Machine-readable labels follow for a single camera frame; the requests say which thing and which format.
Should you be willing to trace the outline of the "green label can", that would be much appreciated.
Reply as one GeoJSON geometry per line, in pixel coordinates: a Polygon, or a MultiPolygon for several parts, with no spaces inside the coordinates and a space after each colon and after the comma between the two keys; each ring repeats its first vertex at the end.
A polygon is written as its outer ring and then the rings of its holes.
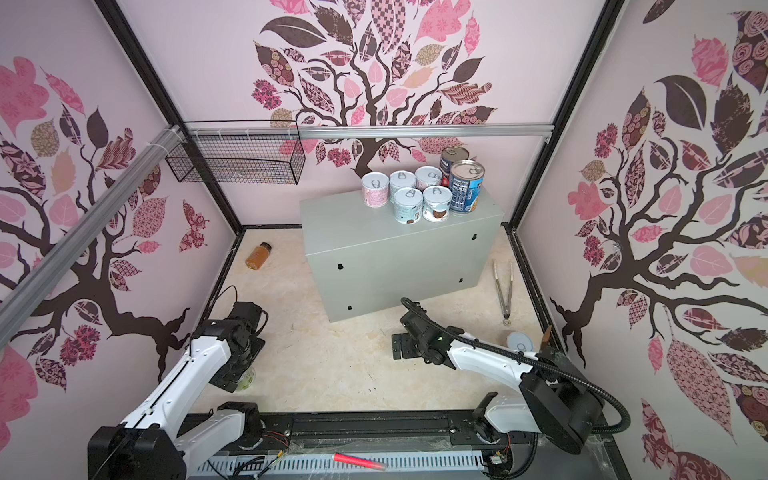
{"type": "Polygon", "coordinates": [[[236,385],[236,392],[242,392],[251,387],[254,381],[254,371],[249,368],[240,377],[236,385]]]}

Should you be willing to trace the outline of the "teal can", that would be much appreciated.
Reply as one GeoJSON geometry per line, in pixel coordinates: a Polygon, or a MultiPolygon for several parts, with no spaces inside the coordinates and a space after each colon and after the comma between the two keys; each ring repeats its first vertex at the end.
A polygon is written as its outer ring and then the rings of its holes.
{"type": "Polygon", "coordinates": [[[404,225],[418,223],[422,217],[423,193],[417,188],[399,189],[393,196],[395,220],[404,225]]]}
{"type": "Polygon", "coordinates": [[[394,201],[396,193],[404,188],[415,188],[417,178],[413,172],[398,170],[389,176],[389,200],[394,201]]]}
{"type": "Polygon", "coordinates": [[[429,186],[422,192],[423,217],[430,222],[439,223],[449,217],[452,193],[447,187],[429,186]]]}

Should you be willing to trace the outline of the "pink can white lid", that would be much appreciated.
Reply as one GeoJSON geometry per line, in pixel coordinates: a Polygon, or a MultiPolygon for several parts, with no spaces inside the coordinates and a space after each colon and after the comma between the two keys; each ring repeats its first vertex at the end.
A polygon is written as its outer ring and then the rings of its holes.
{"type": "Polygon", "coordinates": [[[416,188],[424,191],[428,187],[442,185],[442,171],[438,167],[424,165],[419,167],[415,173],[416,188]]]}

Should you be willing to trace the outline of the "blue label tall can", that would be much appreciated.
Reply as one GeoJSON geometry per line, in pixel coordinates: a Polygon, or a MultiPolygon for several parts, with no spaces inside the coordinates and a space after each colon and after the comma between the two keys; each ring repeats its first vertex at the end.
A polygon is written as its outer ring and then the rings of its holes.
{"type": "Polygon", "coordinates": [[[474,160],[454,162],[449,175],[452,193],[450,210],[471,213],[475,210],[485,176],[485,168],[474,160]]]}

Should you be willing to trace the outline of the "la sicilia tomato can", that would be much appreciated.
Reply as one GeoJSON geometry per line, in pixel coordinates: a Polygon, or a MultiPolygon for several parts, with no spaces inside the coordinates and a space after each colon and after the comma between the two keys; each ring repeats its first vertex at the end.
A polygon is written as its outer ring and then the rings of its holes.
{"type": "Polygon", "coordinates": [[[439,168],[442,173],[441,185],[444,187],[449,186],[450,172],[451,172],[452,165],[455,162],[460,162],[468,159],[469,159],[469,152],[464,147],[457,146],[457,147],[444,148],[441,152],[440,164],[439,164],[439,168]]]}

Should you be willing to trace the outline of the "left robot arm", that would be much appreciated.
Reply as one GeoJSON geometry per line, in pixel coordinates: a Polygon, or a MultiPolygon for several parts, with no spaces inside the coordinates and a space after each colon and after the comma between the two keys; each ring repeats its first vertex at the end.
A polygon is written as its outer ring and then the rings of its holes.
{"type": "Polygon", "coordinates": [[[182,424],[208,385],[228,393],[265,345],[269,315],[253,302],[235,302],[224,319],[206,319],[183,357],[156,389],[116,426],[88,442],[91,479],[185,479],[223,447],[258,446],[265,424],[254,403],[227,402],[187,432],[182,424]]]}

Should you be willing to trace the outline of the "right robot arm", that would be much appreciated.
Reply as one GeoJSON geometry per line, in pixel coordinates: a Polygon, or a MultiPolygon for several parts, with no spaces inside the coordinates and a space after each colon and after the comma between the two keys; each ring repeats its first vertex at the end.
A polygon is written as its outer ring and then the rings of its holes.
{"type": "Polygon", "coordinates": [[[491,392],[474,411],[474,429],[487,443],[503,434],[539,434],[560,450],[579,454],[591,435],[629,429],[628,409],[607,390],[586,379],[567,355],[550,347],[538,352],[489,344],[432,320],[406,297],[400,323],[410,350],[428,365],[484,376],[510,388],[513,396],[491,392]]]}

